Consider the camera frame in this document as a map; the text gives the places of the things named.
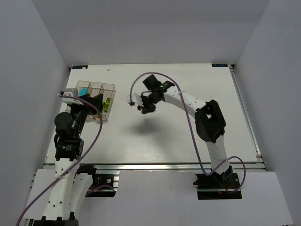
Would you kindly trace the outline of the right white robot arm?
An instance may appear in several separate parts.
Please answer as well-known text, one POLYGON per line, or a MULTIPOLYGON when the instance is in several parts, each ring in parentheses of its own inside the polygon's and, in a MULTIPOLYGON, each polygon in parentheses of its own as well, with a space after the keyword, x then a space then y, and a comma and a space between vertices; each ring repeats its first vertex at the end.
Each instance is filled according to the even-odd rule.
POLYGON ((186 94, 175 82, 162 83, 153 74, 143 84, 150 94, 135 96, 138 110, 143 114, 152 113, 156 110, 156 104, 163 101, 184 110, 187 118, 192 117, 195 120, 195 131, 205 142, 211 160, 211 171, 203 173, 207 186, 222 187, 233 170, 225 151, 226 122, 218 103, 215 100, 205 102, 186 94))

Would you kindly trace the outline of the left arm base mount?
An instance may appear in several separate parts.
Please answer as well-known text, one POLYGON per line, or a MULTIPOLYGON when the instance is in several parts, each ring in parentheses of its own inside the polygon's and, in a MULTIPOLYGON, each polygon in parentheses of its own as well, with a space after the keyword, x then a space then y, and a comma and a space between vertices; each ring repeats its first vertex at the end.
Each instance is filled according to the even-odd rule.
POLYGON ((115 196, 114 174, 99 173, 94 165, 81 165, 77 174, 88 174, 92 178, 92 184, 88 188, 86 197, 109 197, 115 196))

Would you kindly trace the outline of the blue frog lego piece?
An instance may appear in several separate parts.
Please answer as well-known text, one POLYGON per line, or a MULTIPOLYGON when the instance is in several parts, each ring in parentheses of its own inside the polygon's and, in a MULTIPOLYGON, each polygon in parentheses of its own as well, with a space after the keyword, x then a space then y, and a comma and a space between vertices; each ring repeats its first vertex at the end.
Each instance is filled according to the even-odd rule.
POLYGON ((85 95, 86 93, 87 93, 87 88, 86 87, 81 87, 79 89, 79 97, 85 95))

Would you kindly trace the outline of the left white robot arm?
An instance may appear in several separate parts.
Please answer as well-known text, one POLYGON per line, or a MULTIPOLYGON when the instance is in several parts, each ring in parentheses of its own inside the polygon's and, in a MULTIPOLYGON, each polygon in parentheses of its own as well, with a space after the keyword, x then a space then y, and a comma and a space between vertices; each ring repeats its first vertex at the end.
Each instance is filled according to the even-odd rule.
POLYGON ((35 226, 77 226, 77 216, 88 188, 95 177, 92 165, 81 167, 80 161, 87 155, 83 152, 81 139, 86 118, 101 114, 103 94, 75 96, 70 92, 59 94, 70 107, 69 112, 59 113, 55 123, 55 179, 49 187, 50 195, 41 219, 35 226))

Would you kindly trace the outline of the green lego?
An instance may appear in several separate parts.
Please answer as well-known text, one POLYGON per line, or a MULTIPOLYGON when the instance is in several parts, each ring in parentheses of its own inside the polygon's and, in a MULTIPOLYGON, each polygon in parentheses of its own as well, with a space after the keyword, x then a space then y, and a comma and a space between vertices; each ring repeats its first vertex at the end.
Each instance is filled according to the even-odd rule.
POLYGON ((110 98, 107 98, 105 103, 108 105, 110 103, 110 100, 110 98))

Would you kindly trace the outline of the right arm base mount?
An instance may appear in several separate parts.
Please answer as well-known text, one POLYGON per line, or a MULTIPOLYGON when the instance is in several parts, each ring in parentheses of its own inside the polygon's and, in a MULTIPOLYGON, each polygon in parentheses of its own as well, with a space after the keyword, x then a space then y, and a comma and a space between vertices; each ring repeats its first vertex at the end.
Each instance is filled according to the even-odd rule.
POLYGON ((199 200, 240 200, 242 194, 239 189, 240 181, 237 173, 233 173, 222 185, 214 181, 213 177, 196 174, 193 182, 197 189, 199 200))

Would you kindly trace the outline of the green lego brick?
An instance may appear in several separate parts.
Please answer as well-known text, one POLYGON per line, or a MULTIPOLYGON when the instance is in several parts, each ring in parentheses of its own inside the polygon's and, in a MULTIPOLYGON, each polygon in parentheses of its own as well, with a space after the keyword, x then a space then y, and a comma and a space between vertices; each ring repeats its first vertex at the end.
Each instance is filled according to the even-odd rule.
POLYGON ((108 106, 108 105, 104 105, 104 106, 103 106, 103 110, 104 110, 105 112, 107 112, 107 111, 108 111, 108 108, 109 108, 109 106, 108 106))

